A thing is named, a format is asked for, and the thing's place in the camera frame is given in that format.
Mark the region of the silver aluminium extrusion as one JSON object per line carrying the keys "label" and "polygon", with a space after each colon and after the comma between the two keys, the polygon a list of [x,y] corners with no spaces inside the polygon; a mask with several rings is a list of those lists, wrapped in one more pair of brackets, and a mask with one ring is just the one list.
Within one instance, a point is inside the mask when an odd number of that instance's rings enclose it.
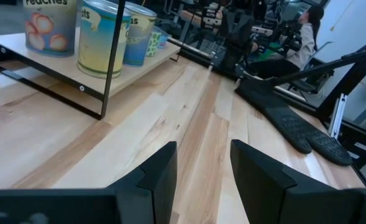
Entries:
{"label": "silver aluminium extrusion", "polygon": [[334,138],[335,140],[337,140],[339,137],[346,101],[347,95],[342,93],[335,102],[334,110],[331,116],[328,133],[330,137]]}

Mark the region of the white green-dotted can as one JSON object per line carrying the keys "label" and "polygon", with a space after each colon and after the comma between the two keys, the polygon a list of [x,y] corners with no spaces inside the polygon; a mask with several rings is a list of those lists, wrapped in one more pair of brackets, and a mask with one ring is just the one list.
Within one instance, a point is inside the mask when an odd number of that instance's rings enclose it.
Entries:
{"label": "white green-dotted can", "polygon": [[148,48],[146,51],[147,57],[153,57],[155,55],[160,38],[161,38],[161,31],[153,29],[151,32]]}

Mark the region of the short salmon can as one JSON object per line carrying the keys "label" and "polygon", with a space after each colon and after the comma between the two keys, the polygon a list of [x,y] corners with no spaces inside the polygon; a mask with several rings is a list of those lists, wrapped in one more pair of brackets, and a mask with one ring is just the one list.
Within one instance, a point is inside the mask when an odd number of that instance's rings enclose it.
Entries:
{"label": "short salmon can", "polygon": [[157,45],[157,47],[159,49],[164,49],[166,48],[167,45],[167,41],[169,39],[169,34],[167,32],[164,32],[163,30],[161,31],[161,36],[159,38],[159,43]]}

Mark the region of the person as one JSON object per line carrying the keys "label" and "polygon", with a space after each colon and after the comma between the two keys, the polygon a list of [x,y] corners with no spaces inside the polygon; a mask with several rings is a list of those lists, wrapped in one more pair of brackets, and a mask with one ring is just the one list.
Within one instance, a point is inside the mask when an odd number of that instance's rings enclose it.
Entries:
{"label": "person", "polygon": [[286,56],[274,53],[268,60],[252,62],[247,72],[262,79],[281,77],[300,71],[317,51],[317,34],[324,16],[322,6],[311,6],[301,14],[298,23],[301,25],[301,48],[288,50]]}

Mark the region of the blue peas can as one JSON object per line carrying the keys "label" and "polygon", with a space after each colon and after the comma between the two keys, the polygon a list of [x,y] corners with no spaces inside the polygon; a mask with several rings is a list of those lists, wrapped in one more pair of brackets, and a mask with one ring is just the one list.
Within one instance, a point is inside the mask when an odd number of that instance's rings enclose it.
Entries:
{"label": "blue peas can", "polygon": [[144,64],[157,14],[144,6],[128,1],[126,1],[124,7],[131,13],[131,23],[123,63],[129,66],[140,67]]}

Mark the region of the black office chair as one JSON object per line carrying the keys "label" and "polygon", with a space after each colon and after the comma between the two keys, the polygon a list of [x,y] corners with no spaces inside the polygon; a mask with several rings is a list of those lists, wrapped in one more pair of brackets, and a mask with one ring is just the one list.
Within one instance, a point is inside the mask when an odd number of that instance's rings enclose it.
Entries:
{"label": "black office chair", "polygon": [[334,70],[329,70],[321,75],[313,75],[304,80],[296,80],[289,84],[288,90],[303,91],[309,94],[318,94],[326,81],[334,75]]}

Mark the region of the black oven mitt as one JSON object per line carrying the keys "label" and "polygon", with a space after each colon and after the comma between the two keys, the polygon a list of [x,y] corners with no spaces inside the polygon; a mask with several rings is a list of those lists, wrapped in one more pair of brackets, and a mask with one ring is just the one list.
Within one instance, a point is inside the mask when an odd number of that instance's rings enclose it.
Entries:
{"label": "black oven mitt", "polygon": [[316,151],[338,166],[352,165],[351,156],[338,141],[295,113],[266,82],[242,80],[235,92],[260,111],[297,151],[303,154]]}

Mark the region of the black-framed wooden shelf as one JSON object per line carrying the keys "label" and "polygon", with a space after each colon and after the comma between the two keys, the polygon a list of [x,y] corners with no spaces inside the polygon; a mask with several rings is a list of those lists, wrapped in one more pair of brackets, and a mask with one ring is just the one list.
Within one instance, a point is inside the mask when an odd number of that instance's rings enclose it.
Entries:
{"label": "black-framed wooden shelf", "polygon": [[131,13],[125,9],[125,3],[126,1],[123,1],[122,6],[118,6],[108,73],[105,79],[89,76],[81,72],[77,67],[82,11],[77,11],[75,51],[70,57],[49,57],[29,50],[26,47],[24,12],[22,17],[24,22],[23,32],[0,35],[0,61],[5,59],[17,60],[58,80],[60,83],[64,83],[77,91],[96,98],[101,102],[100,112],[84,107],[77,101],[70,100],[61,94],[54,92],[52,88],[39,85],[2,66],[0,66],[0,72],[14,80],[24,83],[42,93],[45,93],[46,95],[66,103],[89,116],[96,119],[104,118],[109,98],[155,69],[172,55],[177,54],[181,49],[175,44],[168,43],[166,48],[162,49],[155,56],[146,56],[142,66],[137,67],[125,65],[123,63],[123,59],[131,23]]}

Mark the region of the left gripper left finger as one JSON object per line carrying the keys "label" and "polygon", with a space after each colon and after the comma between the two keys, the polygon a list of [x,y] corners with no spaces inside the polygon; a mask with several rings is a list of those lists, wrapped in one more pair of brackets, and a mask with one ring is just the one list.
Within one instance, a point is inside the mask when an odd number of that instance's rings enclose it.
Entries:
{"label": "left gripper left finger", "polygon": [[116,193],[116,224],[170,224],[177,184],[177,143],[169,141],[108,186]]}

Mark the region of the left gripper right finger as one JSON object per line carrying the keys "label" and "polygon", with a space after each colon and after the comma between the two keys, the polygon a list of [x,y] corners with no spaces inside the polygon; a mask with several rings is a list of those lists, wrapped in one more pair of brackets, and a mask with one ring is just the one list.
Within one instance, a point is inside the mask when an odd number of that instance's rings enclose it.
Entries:
{"label": "left gripper right finger", "polygon": [[358,190],[335,189],[238,139],[230,160],[250,224],[362,224]]}

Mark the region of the grey-blue peaches can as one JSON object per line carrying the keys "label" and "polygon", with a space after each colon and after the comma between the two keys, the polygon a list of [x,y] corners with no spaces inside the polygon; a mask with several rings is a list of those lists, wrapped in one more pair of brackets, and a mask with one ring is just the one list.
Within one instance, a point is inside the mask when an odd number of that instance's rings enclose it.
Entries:
{"label": "grey-blue peaches can", "polygon": [[26,47],[49,57],[75,51],[77,0],[22,0]]}

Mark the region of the yellow blue carrots can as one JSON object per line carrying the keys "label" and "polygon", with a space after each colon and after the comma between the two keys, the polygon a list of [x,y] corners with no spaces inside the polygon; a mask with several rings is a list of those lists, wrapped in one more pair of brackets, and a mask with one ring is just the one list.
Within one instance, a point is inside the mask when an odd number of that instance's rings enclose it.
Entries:
{"label": "yellow blue carrots can", "polygon": [[77,62],[81,72],[106,78],[117,12],[118,5],[107,0],[83,1]]}

